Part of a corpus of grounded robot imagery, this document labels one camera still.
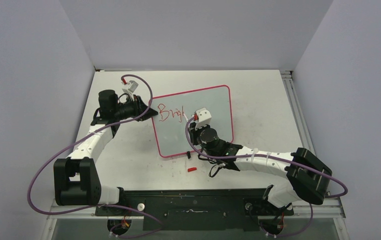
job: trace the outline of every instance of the zip tie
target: zip tie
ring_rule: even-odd
[[[267,152],[267,156],[265,157],[265,165],[267,166],[267,163],[269,162],[269,157],[272,153],[271,152]]]
[[[256,171],[257,169],[254,167],[254,156],[255,154],[258,153],[258,148],[254,148],[252,150],[252,154],[251,154],[251,166],[254,168],[254,170]]]

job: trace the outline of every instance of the black base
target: black base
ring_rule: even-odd
[[[253,204],[252,215],[281,215],[278,208],[263,201],[265,188],[224,189],[224,190],[168,190],[168,191],[124,191],[127,203],[119,204],[134,209],[138,204],[145,205],[144,211],[164,223],[163,230],[226,230],[243,229],[259,231],[245,209],[246,203]],[[123,211],[111,207],[96,208],[96,216],[122,216]],[[285,210],[290,216],[293,210]],[[143,230],[150,231],[160,226],[145,217]]]

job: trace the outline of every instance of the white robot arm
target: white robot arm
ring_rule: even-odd
[[[120,120],[136,118],[143,114],[147,106],[140,96],[133,95],[137,86],[135,81],[125,84],[123,88],[123,95],[127,97],[125,102],[120,102],[114,90],[104,90],[99,93],[99,108],[93,115],[93,121],[87,133],[93,135],[77,146],[66,158],[59,158],[53,164],[55,201],[58,205],[97,205],[119,202],[122,188],[101,185],[95,167],[105,146],[116,135],[119,125],[98,130]],[[145,121],[157,114],[157,111],[150,108],[137,121]]]
[[[187,131],[192,145],[200,145],[209,156],[223,157],[219,166],[235,171],[263,172],[286,179],[283,184],[269,186],[264,194],[265,200],[276,208],[283,208],[298,200],[316,205],[323,203],[329,185],[327,178],[274,159],[277,157],[297,162],[331,176],[332,171],[314,154],[305,148],[298,148],[296,152],[279,153],[259,151],[257,148],[226,142],[210,127],[211,118],[207,109],[197,110],[194,115],[195,121],[190,123]]]

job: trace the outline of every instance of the gray wall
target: gray wall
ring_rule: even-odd
[[[297,65],[332,0],[60,0],[99,69]]]
[[[0,239],[39,239],[33,174],[76,137],[93,67],[57,0],[0,1]],[[32,199],[48,209],[51,167]]]
[[[334,0],[293,77],[351,239],[381,239],[381,1]]]

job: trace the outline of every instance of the handwritten red text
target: handwritten red text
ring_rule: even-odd
[[[183,111],[183,106],[181,106],[181,111],[177,108],[175,110],[172,110],[172,109],[166,109],[166,105],[164,105],[163,103],[158,104],[158,112],[159,112],[159,115],[161,116],[161,120],[159,120],[160,122],[164,122],[168,118],[173,118],[173,119],[177,118],[179,123],[182,122],[182,117],[183,117],[183,114],[185,113]]]

